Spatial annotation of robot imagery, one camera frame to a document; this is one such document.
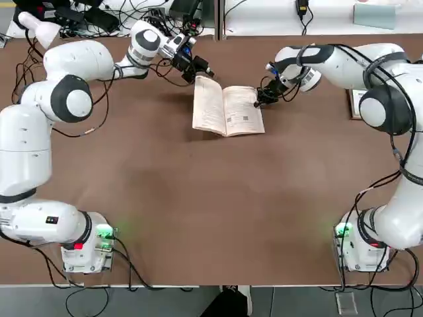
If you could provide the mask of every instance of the black cable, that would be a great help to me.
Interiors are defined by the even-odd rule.
[[[28,44],[29,44],[29,46],[34,50],[34,52],[36,52],[37,54],[38,54],[38,56],[40,56],[41,57],[41,59],[44,57],[42,54],[41,54],[41,52],[39,51],[39,50],[37,50],[37,48],[35,47],[35,44],[34,43],[32,43],[31,41],[30,41],[30,39],[29,39],[29,29],[26,29],[25,30],[25,38],[26,38],[26,41],[28,42]]]
[[[420,297],[420,300],[421,300],[421,303],[420,303],[418,306],[414,306],[414,296],[413,296],[413,294],[412,294],[412,290],[413,290],[413,289],[416,291],[416,293],[418,294],[418,296]],[[411,307],[406,307],[406,308],[394,308],[394,309],[388,310],[388,311],[387,311],[387,312],[383,315],[383,317],[386,317],[388,314],[390,314],[390,313],[392,313],[392,312],[399,311],[399,310],[411,310],[410,317],[412,317],[412,316],[413,316],[413,314],[414,314],[414,311],[415,311],[416,309],[418,309],[418,308],[420,308],[420,307],[422,307],[422,306],[423,306],[423,297],[422,297],[422,294],[420,293],[420,291],[419,291],[416,287],[414,287],[414,286],[410,289],[410,294],[411,294]]]
[[[94,105],[98,104],[104,97],[106,97],[106,113],[104,115],[103,120],[101,121],[101,123],[98,126],[92,127],[91,129],[88,129],[84,133],[81,133],[81,134],[68,134],[66,132],[60,131],[59,129],[56,129],[55,127],[53,127],[52,130],[55,131],[55,132],[58,132],[59,134],[65,136],[65,137],[83,137],[83,136],[86,136],[86,135],[100,129],[106,123],[106,120],[107,120],[107,117],[108,117],[108,112],[109,112],[109,108],[110,108],[109,99],[108,99],[108,91],[110,90],[110,87],[112,87],[113,81],[114,81],[114,72],[113,72],[113,76],[112,76],[112,79],[110,80],[109,85],[106,86],[106,83],[103,83],[104,93],[100,96],[100,98],[97,99],[96,102],[93,102],[93,106],[94,106]]]
[[[376,315],[376,311],[375,311],[375,305],[373,304],[373,292],[375,291],[374,288],[372,288],[370,290],[370,307],[371,307],[371,312],[373,313],[374,317],[377,317]]]
[[[272,317],[274,301],[275,301],[275,286],[272,287],[272,300],[270,301],[269,317]]]
[[[193,287],[179,287],[179,289],[185,293],[191,293],[194,290]]]
[[[194,83],[194,81],[193,81],[193,82],[191,82],[191,83],[187,83],[187,84],[178,84],[178,83],[175,83],[175,82],[171,81],[170,79],[168,79],[168,78],[167,78],[167,75],[168,75],[168,74],[172,71],[173,67],[170,67],[170,66],[171,66],[170,64],[169,64],[169,65],[161,65],[163,62],[166,62],[166,61],[171,62],[171,61],[170,61],[169,59],[167,59],[167,58],[162,58],[162,59],[161,59],[161,60],[160,60],[157,64],[151,64],[151,65],[149,66],[149,69],[151,69],[152,71],[154,71],[158,77],[163,78],[163,79],[164,79],[164,80],[166,80],[168,83],[170,83],[170,84],[172,84],[172,85],[175,85],[175,86],[178,86],[178,87],[188,87],[188,86],[190,86],[190,85],[192,85],[192,84]],[[169,68],[169,70],[168,70],[166,73],[162,74],[162,73],[160,73],[160,72],[159,72],[159,67],[170,67],[170,68]],[[188,66],[188,68],[189,68],[189,67],[193,68],[194,73],[196,73],[196,70],[195,70],[194,64],[193,64],[193,62],[192,62],[192,58],[191,58],[191,63],[190,63],[190,65]]]
[[[284,99],[284,101],[285,102],[291,102],[296,96],[297,96],[297,94],[298,94],[298,92],[299,92],[299,88],[300,88],[300,86],[301,86],[301,83],[297,83],[295,86],[293,86],[292,87],[292,89],[290,90],[290,91],[288,91],[286,94],[283,94],[282,95],[282,99]],[[292,92],[294,89],[297,89],[296,91],[295,91],[295,93],[293,94],[293,96],[290,98],[290,99],[286,99],[285,97],[290,93],[290,92]]]
[[[125,244],[119,239],[119,238],[115,238],[116,241],[118,241],[120,243],[120,245],[123,247],[124,251],[125,251],[125,255],[128,258],[128,261],[130,261],[130,254],[128,252],[128,249],[126,248]],[[128,279],[128,291],[130,292],[136,292],[138,290],[138,288],[132,288],[132,268],[129,265],[129,279]]]
[[[12,104],[15,104],[15,97],[19,97],[20,93],[18,92],[20,84],[23,82],[24,85],[29,85],[30,83],[33,83],[35,81],[34,73],[32,72],[32,68],[35,65],[40,65],[41,61],[36,59],[34,56],[32,56],[32,52],[34,52],[34,45],[37,42],[36,39],[34,39],[33,42],[27,39],[30,43],[30,46],[27,50],[28,55],[26,56],[25,60],[22,63],[18,63],[15,67],[15,87],[12,90],[11,100]],[[19,70],[22,67],[22,75],[19,76]],[[30,75],[30,81],[27,81],[26,76]]]
[[[345,44],[329,44],[329,45],[333,45],[339,49],[341,49],[344,53],[347,53],[350,57],[352,57],[355,61],[357,61],[357,58],[355,58],[351,53],[347,52],[345,50],[349,49],[350,51],[356,53],[357,55],[359,55],[361,58],[363,58],[364,60],[366,60],[368,63],[372,63],[373,61],[368,58],[367,56],[365,56],[363,53],[359,52],[358,50],[351,48],[350,46],[347,46]],[[410,136],[410,141],[408,142],[408,147],[406,150],[406,154],[404,156],[404,159],[402,160],[402,162],[400,163],[401,166],[404,168],[405,164],[411,154],[411,150],[412,150],[412,146],[414,144],[414,138],[416,135],[416,110],[414,108],[414,104],[412,102],[412,100],[410,99],[410,96],[407,94],[407,92],[405,91],[404,87],[398,82],[398,80],[396,80],[396,78],[394,76],[392,76],[390,73],[388,73],[384,68],[382,68],[382,66],[378,66],[376,67],[377,70],[379,70],[380,72],[382,72],[390,81],[392,81],[393,83],[396,84],[396,86],[399,88],[399,90],[402,92],[402,94],[404,95],[404,97],[406,98],[408,105],[410,106],[410,111],[411,111],[411,116],[412,116],[412,130],[411,130],[411,136]],[[376,74],[375,72],[372,72],[369,75],[373,75],[375,77],[377,77],[380,81],[382,81],[382,83],[386,83],[386,81],[384,81],[380,76],[378,76],[378,74]]]
[[[402,291],[407,291],[409,290],[411,287],[413,287],[418,279],[418,274],[420,273],[420,263],[418,261],[418,258],[416,256],[416,254],[414,254],[413,251],[411,251],[410,249],[405,249],[405,251],[411,255],[412,259],[414,260],[414,274],[412,276],[412,279],[410,280],[410,282],[408,282],[407,285],[405,285],[404,287],[383,287],[383,286],[378,286],[378,285],[373,285],[372,287],[374,289],[381,289],[382,291],[388,291],[388,292],[402,292]]]
[[[225,15],[223,16],[223,31],[226,29],[226,16],[231,12],[233,9],[237,8],[239,5],[242,5],[247,0],[239,1],[236,5],[231,7],[228,11],[226,11]]]
[[[141,277],[141,275],[139,274],[138,270],[136,269],[136,267],[133,265],[133,263],[130,261],[130,259],[123,254],[121,251],[113,248],[113,252],[117,253],[121,258],[123,258],[124,260],[126,260],[126,262],[128,263],[128,265],[130,266],[130,268],[134,271],[134,273],[137,275],[139,281],[141,282],[141,284],[146,288],[149,289],[150,291],[161,291],[163,289],[165,289],[164,287],[153,287],[149,284],[147,284],[144,279]]]
[[[301,33],[302,36],[307,35],[307,27],[311,23],[311,21],[313,21],[313,19],[315,17],[309,6],[307,6],[307,10],[310,11],[311,18],[310,18],[309,22],[307,22],[307,24],[304,24],[303,17],[300,18],[301,24],[303,25],[303,32]]]
[[[70,315],[70,317],[75,317],[75,315],[73,315],[73,314],[71,313],[70,309],[69,309],[69,304],[68,304],[69,299],[70,299],[73,295],[75,295],[75,294],[77,294],[77,293],[80,293],[80,292],[83,292],[83,291],[86,291],[87,289],[88,289],[88,288],[79,289],[79,290],[77,290],[77,291],[75,291],[75,292],[73,292],[73,293],[69,294],[69,295],[66,297],[65,307],[66,307],[66,311],[67,311],[67,313]],[[107,306],[108,306],[108,303],[109,303],[109,300],[110,300],[110,297],[109,297],[109,294],[108,294],[107,289],[106,289],[106,288],[103,288],[103,290],[104,290],[104,292],[106,292],[106,303],[104,304],[103,308],[101,308],[100,312],[98,312],[98,313],[96,313],[96,314],[94,314],[94,315],[86,316],[86,317],[97,317],[97,316],[100,316],[100,315],[101,315],[101,314],[102,314],[102,313],[106,310],[106,308],[107,308]]]

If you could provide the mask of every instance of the green status light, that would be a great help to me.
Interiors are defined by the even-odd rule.
[[[352,230],[352,225],[350,223],[339,223],[336,228],[336,235],[340,238],[343,236],[349,236]]]
[[[97,235],[100,238],[113,238],[114,230],[109,225],[98,225],[97,226]]]

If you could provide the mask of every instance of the power adapter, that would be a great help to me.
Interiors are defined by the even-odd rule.
[[[305,13],[307,13],[307,7],[309,6],[309,0],[295,0],[297,5],[297,15],[299,19],[302,21]]]

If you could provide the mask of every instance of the floor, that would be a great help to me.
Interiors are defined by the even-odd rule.
[[[254,317],[339,316],[334,294],[316,287],[276,287],[270,315],[272,291],[271,287],[252,288]],[[68,290],[56,290],[52,287],[0,289],[0,316],[68,316],[65,299],[69,293]],[[100,316],[195,317],[201,315],[218,293],[218,287],[200,287],[190,293],[182,292],[180,289],[154,292],[140,289],[136,293],[125,289],[112,289],[109,305]],[[358,316],[372,317],[369,291],[356,291],[354,295]],[[92,316],[101,310],[105,298],[103,290],[87,290],[69,300],[69,309],[75,317]],[[393,294],[375,291],[374,298],[378,317],[382,317],[389,309],[410,306],[409,292]],[[416,305],[420,304],[417,295],[415,299]],[[414,315],[422,314],[423,308],[417,310]],[[403,310],[389,314],[389,317],[403,316],[410,316],[410,311]]]

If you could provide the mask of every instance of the cable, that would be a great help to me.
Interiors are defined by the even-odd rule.
[[[301,83],[300,82],[298,82],[294,87],[292,87],[291,88],[291,90],[290,91],[288,91],[286,94],[283,94],[282,95],[282,99],[284,99],[284,101],[285,102],[291,102],[296,96],[297,96],[297,94],[298,94],[298,92],[299,92],[299,88],[300,88],[300,86],[301,86]],[[295,93],[293,94],[293,96],[290,98],[290,99],[285,99],[285,97],[289,94],[289,93],[291,93],[294,89],[297,89],[296,91],[295,91]]]
[[[130,261],[130,254],[128,252],[128,249],[126,248],[125,244],[119,239],[119,238],[115,238],[116,241],[118,241],[120,243],[120,245],[123,247],[123,249],[125,250],[125,255],[128,258],[128,261]],[[138,290],[138,288],[132,288],[132,268],[129,265],[129,279],[128,279],[128,291],[130,292],[136,292]]]
[[[87,289],[88,289],[88,288],[79,289],[79,290],[77,290],[77,291],[75,291],[75,292],[73,292],[73,293],[69,294],[69,295],[66,297],[65,307],[66,307],[66,311],[67,311],[67,313],[70,315],[70,317],[75,317],[75,315],[73,315],[73,314],[71,313],[71,311],[69,310],[69,304],[68,304],[69,299],[70,299],[73,295],[75,295],[75,294],[77,294],[77,293],[81,293],[81,292],[83,292],[83,291],[86,291]],[[97,317],[97,316],[100,316],[100,315],[101,315],[101,314],[102,314],[102,313],[106,310],[106,308],[107,308],[107,306],[108,306],[108,303],[109,303],[109,300],[110,300],[110,297],[109,297],[109,294],[108,294],[107,289],[106,289],[106,288],[103,288],[103,290],[104,290],[104,292],[106,293],[106,303],[104,304],[103,308],[101,308],[100,312],[96,313],[95,315],[90,315],[90,316],[87,316],[87,317]]]
[[[161,291],[163,289],[165,289],[164,287],[153,287],[149,284],[147,284],[144,279],[141,277],[141,275],[138,273],[138,270],[136,269],[136,267],[133,265],[133,263],[130,261],[130,259],[123,253],[121,253],[121,251],[113,248],[112,249],[113,252],[117,253],[121,258],[123,258],[124,260],[126,260],[126,262],[128,263],[128,265],[130,266],[130,268],[134,271],[134,273],[137,275],[139,281],[141,282],[141,284],[146,288],[149,289],[150,291]]]
[[[34,52],[34,45],[37,42],[36,39],[31,43],[29,38],[27,39],[30,43],[30,47],[28,48],[28,55],[25,58],[25,60],[22,63],[18,63],[15,67],[15,87],[12,90],[11,100],[12,104],[15,104],[15,97],[19,97],[20,93],[18,92],[20,84],[23,82],[24,85],[29,85],[30,83],[33,83],[35,81],[34,73],[32,72],[32,68],[34,66],[38,67],[41,65],[41,61],[36,59],[34,56],[32,56],[32,52]],[[19,76],[19,70],[22,68],[22,75]],[[30,75],[30,81],[27,80],[26,76],[27,74]]]
[[[272,301],[270,302],[269,317],[272,317],[274,300],[275,300],[275,286],[272,287]]]
[[[413,290],[413,289],[416,291],[417,295],[420,297],[420,300],[421,300],[421,303],[420,303],[418,306],[414,306],[414,296],[413,296],[413,294],[412,294],[412,290]],[[415,311],[417,308],[420,308],[420,307],[422,307],[422,306],[423,306],[423,297],[422,297],[422,294],[420,293],[420,291],[418,291],[418,289],[417,289],[416,287],[414,287],[414,286],[410,289],[410,294],[411,294],[411,307],[407,307],[407,308],[394,308],[394,309],[388,310],[388,311],[387,311],[387,312],[383,315],[383,317],[386,317],[388,314],[390,314],[390,313],[392,313],[392,312],[396,312],[396,311],[398,311],[398,310],[411,310],[410,317],[412,317],[412,316],[413,316],[413,314],[414,314],[414,311]]]
[[[307,35],[307,27],[311,23],[311,21],[313,21],[313,19],[315,17],[309,6],[307,6],[307,10],[310,11],[311,18],[310,18],[309,22],[307,22],[307,24],[304,24],[302,17],[300,18],[301,24],[303,25],[303,32],[301,33],[302,36]]]
[[[38,50],[36,49],[35,44],[34,44],[34,43],[32,43],[32,42],[30,41],[30,39],[29,39],[29,29],[26,29],[26,30],[25,30],[25,38],[26,38],[26,41],[28,42],[29,46],[30,46],[30,47],[34,50],[34,52],[36,52],[36,53],[38,54],[38,56],[40,56],[40,57],[41,57],[41,59],[42,59],[44,56],[41,54],[41,52],[40,52],[40,51],[38,51]]]
[[[95,106],[96,104],[98,104],[104,97],[106,97],[106,113],[105,113],[105,115],[104,115],[104,118],[103,118],[103,120],[101,121],[101,123],[98,125],[98,126],[96,126],[96,127],[92,127],[91,129],[88,129],[88,130],[86,130],[84,133],[81,133],[81,134],[68,134],[68,133],[66,133],[66,132],[63,132],[63,131],[60,131],[59,129],[56,129],[55,127],[54,128],[52,128],[53,129],[53,131],[55,131],[55,132],[58,132],[59,134],[61,134],[61,135],[63,135],[63,136],[65,136],[65,137],[83,137],[83,136],[85,136],[85,135],[88,135],[88,134],[90,134],[90,133],[92,133],[92,132],[94,132],[94,131],[96,131],[96,130],[98,130],[98,129],[100,129],[105,123],[106,123],[106,120],[107,120],[107,117],[108,117],[108,111],[109,111],[109,99],[108,99],[108,91],[110,90],[110,88],[112,87],[112,84],[113,84],[113,81],[114,81],[114,76],[115,76],[115,74],[114,74],[114,72],[113,72],[113,76],[112,76],[112,79],[110,80],[110,83],[109,83],[109,85],[108,86],[106,86],[106,83],[103,83],[103,85],[104,85],[104,93],[100,96],[100,98],[98,98],[97,99],[97,101],[95,101],[95,102],[93,102],[93,106]]]
[[[236,5],[234,5],[233,7],[231,7],[228,11],[226,11],[225,15],[223,16],[223,30],[225,31],[226,29],[226,16],[235,8],[237,8],[239,5],[242,5],[245,1],[247,0],[242,0],[239,1]]]
[[[193,287],[179,287],[179,289],[185,293],[191,293],[194,290]]]
[[[194,83],[194,81],[193,81],[191,83],[187,83],[187,84],[182,85],[182,84],[175,83],[175,82],[171,81],[170,79],[168,79],[166,76],[172,71],[173,67],[171,67],[170,64],[169,65],[161,65],[162,62],[166,62],[166,61],[168,61],[169,63],[171,62],[171,60],[169,60],[167,58],[162,58],[157,64],[151,64],[149,66],[149,69],[151,69],[152,71],[154,71],[158,77],[163,78],[168,83],[170,83],[172,85],[175,85],[175,86],[178,86],[178,87],[188,87],[188,86],[190,86],[190,85],[192,85]],[[170,68],[169,68],[169,70],[166,73],[162,74],[162,73],[159,72],[159,67],[170,67]],[[193,68],[194,73],[196,73],[196,69],[195,69],[195,66],[194,66],[194,64],[192,62],[192,58],[191,58],[190,65],[188,66],[188,68],[189,67]]]

